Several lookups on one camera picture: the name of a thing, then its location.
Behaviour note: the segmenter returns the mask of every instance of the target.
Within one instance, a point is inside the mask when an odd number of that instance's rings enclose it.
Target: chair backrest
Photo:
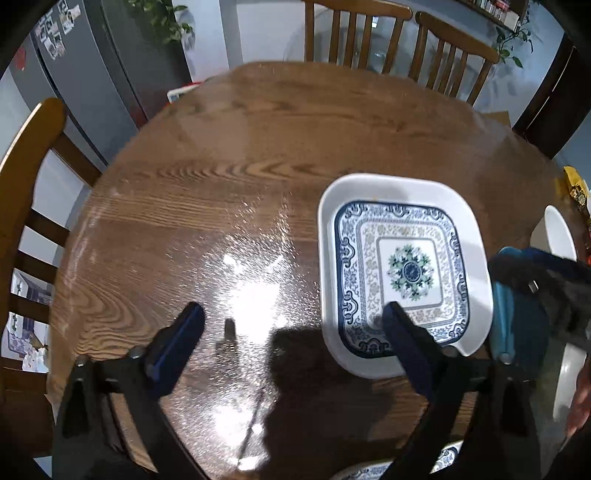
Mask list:
[[[413,17],[413,11],[405,5],[397,5],[382,0],[315,0],[306,3],[306,39],[305,60],[314,61],[314,4],[323,5],[333,11],[332,31],[330,34],[329,62],[336,63],[339,56],[340,13],[349,12],[349,26],[347,28],[347,40],[345,44],[345,59],[343,66],[351,67],[353,64],[353,51],[355,49],[355,30],[357,15],[365,15],[361,50],[357,68],[365,69],[368,65],[369,47],[371,45],[371,30],[373,17],[394,17],[396,23],[390,37],[390,44],[384,60],[382,73],[388,74],[394,65],[394,57],[398,49],[398,40],[402,32],[405,20]]]
[[[484,59],[484,64],[480,69],[480,73],[476,78],[474,87],[472,87],[472,91],[470,92],[467,100],[470,105],[474,105],[474,102],[476,101],[476,98],[478,97],[478,94],[484,85],[486,76],[488,75],[492,64],[498,63],[499,61],[499,53],[494,48],[489,47],[475,38],[472,38],[470,35],[465,34],[457,28],[445,23],[443,20],[435,18],[428,13],[417,12],[415,18],[419,25],[418,37],[417,45],[414,50],[413,62],[411,63],[408,76],[415,82],[418,81],[419,74],[421,73],[421,67],[423,65],[425,47],[427,45],[427,32],[431,31],[439,39],[439,43],[437,44],[435,58],[433,59],[431,69],[429,70],[427,88],[432,90],[435,85],[435,80],[437,79],[439,66],[441,64],[441,58],[443,57],[443,47],[445,43],[449,43],[450,47],[447,55],[447,61],[445,62],[443,74],[439,81],[437,91],[443,94],[446,92],[457,49],[462,50],[462,59],[460,60],[460,64],[456,67],[453,75],[453,83],[449,90],[450,97],[455,97],[457,95],[457,91],[460,88],[460,83],[462,82],[462,77],[464,75],[464,70],[466,69],[468,55],[478,55]]]
[[[49,321],[49,307],[11,293],[16,268],[53,284],[57,267],[18,250],[25,226],[57,245],[66,244],[69,231],[32,209],[33,191],[41,163],[53,149],[80,179],[93,186],[100,171],[63,133],[66,111],[57,98],[39,103],[13,140],[0,164],[0,332],[8,313]],[[6,390],[45,393],[46,375],[24,372],[21,362],[0,358],[0,404]]]

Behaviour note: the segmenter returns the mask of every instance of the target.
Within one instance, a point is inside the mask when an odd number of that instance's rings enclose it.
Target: gray refrigerator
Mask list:
[[[126,0],[60,0],[10,65],[28,107],[54,96],[65,133],[101,170],[191,82],[178,42],[163,43],[149,16]]]

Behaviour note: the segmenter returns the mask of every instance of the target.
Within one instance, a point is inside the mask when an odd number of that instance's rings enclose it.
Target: wooden dining table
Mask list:
[[[406,377],[343,370],[320,327],[320,196],[360,171],[455,189],[488,257],[526,246],[549,204],[584,251],[560,169],[465,102],[332,64],[248,64],[165,108],[98,181],[55,285],[52,402],[75,357],[146,345],[193,300],[205,333],[160,403],[209,476],[328,479],[393,458],[426,400]],[[125,402],[113,402],[150,466]],[[468,394],[450,440],[473,405]]]

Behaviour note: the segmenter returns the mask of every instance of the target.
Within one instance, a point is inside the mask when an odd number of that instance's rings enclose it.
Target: hanging plant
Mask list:
[[[127,2],[150,16],[150,24],[162,35],[164,43],[180,41],[183,32],[193,32],[191,25],[179,24],[174,16],[175,12],[186,10],[186,5],[174,7],[171,0],[127,0]]]
[[[525,18],[523,22],[520,22],[517,25],[517,28],[514,32],[510,33],[509,35],[505,35],[505,32],[500,27],[496,28],[497,36],[495,42],[495,48],[501,57],[501,62],[506,63],[507,60],[513,60],[515,65],[517,65],[520,69],[523,68],[523,64],[521,60],[513,55],[513,45],[511,45],[513,40],[520,40],[523,43],[529,43],[531,47],[531,52],[534,52],[534,44],[531,42],[531,31],[529,28],[526,27],[530,23],[530,10],[528,9],[527,13],[525,14]]]

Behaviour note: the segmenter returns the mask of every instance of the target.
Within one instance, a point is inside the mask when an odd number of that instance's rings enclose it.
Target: blue and white plate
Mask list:
[[[457,458],[463,441],[447,445],[439,454],[431,473],[450,466]],[[390,466],[392,460],[379,463],[364,463],[337,473],[330,480],[378,480]]]
[[[381,325],[391,301],[464,355],[486,338],[492,295],[484,248],[470,207],[449,187],[342,177],[320,201],[319,251],[324,339],[351,373],[403,373]]]

